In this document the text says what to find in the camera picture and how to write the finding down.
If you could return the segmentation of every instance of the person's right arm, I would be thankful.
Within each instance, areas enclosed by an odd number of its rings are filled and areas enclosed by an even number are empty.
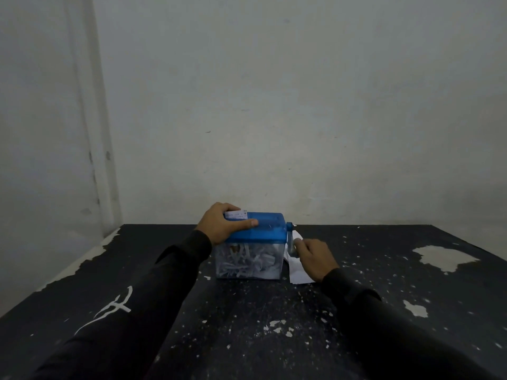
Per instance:
[[[371,377],[498,379],[396,313],[373,289],[347,278],[326,243],[294,243],[303,268],[336,306],[341,329]]]

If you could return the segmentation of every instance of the person's left hand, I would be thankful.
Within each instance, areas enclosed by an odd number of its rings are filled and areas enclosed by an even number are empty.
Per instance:
[[[235,205],[229,203],[214,203],[210,209],[202,216],[201,221],[197,224],[196,230],[200,230],[212,245],[223,243],[232,233],[238,230],[249,230],[256,227],[259,222],[256,219],[248,219],[241,221],[228,221],[224,218],[224,212],[239,211]]]

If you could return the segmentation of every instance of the white graphic on sleeve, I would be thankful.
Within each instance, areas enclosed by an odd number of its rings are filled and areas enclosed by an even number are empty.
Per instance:
[[[129,307],[126,307],[125,306],[125,303],[130,299],[130,295],[132,294],[132,286],[130,285],[128,287],[128,294],[127,296],[125,297],[125,299],[122,301],[122,302],[117,302],[118,299],[120,298],[121,295],[118,295],[116,296],[116,299],[115,301],[111,301],[108,305],[106,305],[104,308],[102,308],[101,310],[99,310],[97,312],[97,314],[95,316],[93,316],[93,320],[90,321],[89,323],[86,323],[85,325],[83,325],[81,328],[84,328],[85,326],[87,326],[88,324],[91,324],[91,323],[94,323],[100,319],[104,319],[107,315],[110,315],[111,313],[115,313],[118,309],[122,309],[124,310],[125,312],[129,313],[131,311],[131,309]],[[107,308],[109,308],[110,306],[113,306],[114,308],[110,311],[107,311],[106,313],[104,313],[102,316],[100,316],[98,319],[95,319],[97,317],[97,315],[100,313],[100,312],[103,312],[105,311]]]

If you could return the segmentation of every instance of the person's left arm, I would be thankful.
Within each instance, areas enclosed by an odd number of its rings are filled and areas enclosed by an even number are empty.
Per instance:
[[[181,244],[166,249],[148,274],[81,327],[30,379],[141,379],[212,246],[258,225],[251,219],[225,220],[223,213],[231,210],[239,208],[215,203]]]

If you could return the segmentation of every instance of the black sleeve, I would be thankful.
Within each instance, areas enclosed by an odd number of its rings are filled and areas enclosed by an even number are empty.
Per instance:
[[[198,230],[166,249],[148,274],[81,327],[30,378],[143,378],[211,250],[208,237]]]
[[[322,281],[343,333],[372,378],[498,379],[454,348],[432,338],[339,268]]]

